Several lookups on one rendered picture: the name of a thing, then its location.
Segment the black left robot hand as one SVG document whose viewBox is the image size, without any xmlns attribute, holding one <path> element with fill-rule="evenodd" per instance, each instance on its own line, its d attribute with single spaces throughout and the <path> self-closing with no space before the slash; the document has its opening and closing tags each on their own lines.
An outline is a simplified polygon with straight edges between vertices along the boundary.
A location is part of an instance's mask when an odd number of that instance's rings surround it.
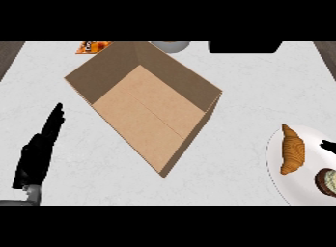
<svg viewBox="0 0 336 247">
<path fill-rule="evenodd" d="M 63 105 L 58 103 L 50 113 L 41 132 L 36 133 L 20 149 L 13 188 L 41 185 L 47 176 L 52 147 L 63 125 Z"/>
</svg>

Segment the chocolate cupcake with white frosting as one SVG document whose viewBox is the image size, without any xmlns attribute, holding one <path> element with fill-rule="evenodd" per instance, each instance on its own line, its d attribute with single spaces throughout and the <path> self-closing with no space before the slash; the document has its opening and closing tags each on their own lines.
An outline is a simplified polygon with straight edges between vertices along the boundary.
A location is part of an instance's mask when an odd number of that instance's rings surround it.
<svg viewBox="0 0 336 247">
<path fill-rule="evenodd" d="M 315 174 L 315 187 L 318 191 L 336 198 L 336 170 L 323 168 Z"/>
</svg>

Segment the white plate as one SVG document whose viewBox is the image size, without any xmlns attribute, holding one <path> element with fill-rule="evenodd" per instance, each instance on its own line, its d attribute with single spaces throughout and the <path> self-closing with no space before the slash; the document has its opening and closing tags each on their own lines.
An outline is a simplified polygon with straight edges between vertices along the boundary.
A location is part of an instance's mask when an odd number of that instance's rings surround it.
<svg viewBox="0 0 336 247">
<path fill-rule="evenodd" d="M 331 139 L 303 125 L 289 125 L 305 143 L 305 163 L 299 169 L 280 173 L 283 131 L 272 134 L 266 146 L 266 166 L 277 192 L 290 205 L 336 205 L 336 198 L 324 195 L 315 187 L 315 174 L 321 168 L 336 170 L 336 154 L 320 147 L 323 140 Z"/>
</svg>

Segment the open cardboard box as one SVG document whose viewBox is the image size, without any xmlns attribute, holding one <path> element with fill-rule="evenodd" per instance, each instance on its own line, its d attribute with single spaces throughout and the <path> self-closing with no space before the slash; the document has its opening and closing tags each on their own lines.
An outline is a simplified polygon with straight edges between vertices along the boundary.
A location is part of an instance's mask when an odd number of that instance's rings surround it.
<svg viewBox="0 0 336 247">
<path fill-rule="evenodd" d="M 210 118 L 222 90 L 145 41 L 113 43 L 64 81 L 166 176 Z"/>
</svg>

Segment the golden brown croissant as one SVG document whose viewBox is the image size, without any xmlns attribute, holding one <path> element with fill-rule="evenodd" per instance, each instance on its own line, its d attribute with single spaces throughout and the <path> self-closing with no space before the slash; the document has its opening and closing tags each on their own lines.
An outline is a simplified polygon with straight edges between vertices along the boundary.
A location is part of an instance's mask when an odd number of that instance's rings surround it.
<svg viewBox="0 0 336 247">
<path fill-rule="evenodd" d="M 287 175 L 294 172 L 305 163 L 305 142 L 296 131 L 286 124 L 281 126 L 281 133 L 280 173 Z"/>
</svg>

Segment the orange snack packet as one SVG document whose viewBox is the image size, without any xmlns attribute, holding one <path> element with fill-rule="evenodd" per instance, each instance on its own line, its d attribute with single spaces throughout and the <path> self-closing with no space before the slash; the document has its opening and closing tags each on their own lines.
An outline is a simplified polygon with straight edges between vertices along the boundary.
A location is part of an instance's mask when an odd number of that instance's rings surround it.
<svg viewBox="0 0 336 247">
<path fill-rule="evenodd" d="M 110 41 L 83 41 L 75 51 L 76 54 L 97 54 L 111 45 Z"/>
</svg>

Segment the black appliance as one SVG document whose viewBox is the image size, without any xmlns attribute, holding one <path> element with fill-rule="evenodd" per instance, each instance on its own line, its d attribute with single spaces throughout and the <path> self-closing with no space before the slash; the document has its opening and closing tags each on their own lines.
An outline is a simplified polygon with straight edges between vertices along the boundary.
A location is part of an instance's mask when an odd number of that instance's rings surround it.
<svg viewBox="0 0 336 247">
<path fill-rule="evenodd" d="M 209 41 L 210 53 L 274 53 L 280 41 Z"/>
</svg>

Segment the grey round bowl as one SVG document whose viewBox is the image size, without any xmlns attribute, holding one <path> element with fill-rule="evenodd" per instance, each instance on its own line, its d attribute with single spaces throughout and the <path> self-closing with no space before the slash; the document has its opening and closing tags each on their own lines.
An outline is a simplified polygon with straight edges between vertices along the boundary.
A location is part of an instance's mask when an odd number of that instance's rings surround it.
<svg viewBox="0 0 336 247">
<path fill-rule="evenodd" d="M 153 41 L 150 44 L 165 53 L 178 53 L 188 47 L 187 41 Z"/>
</svg>

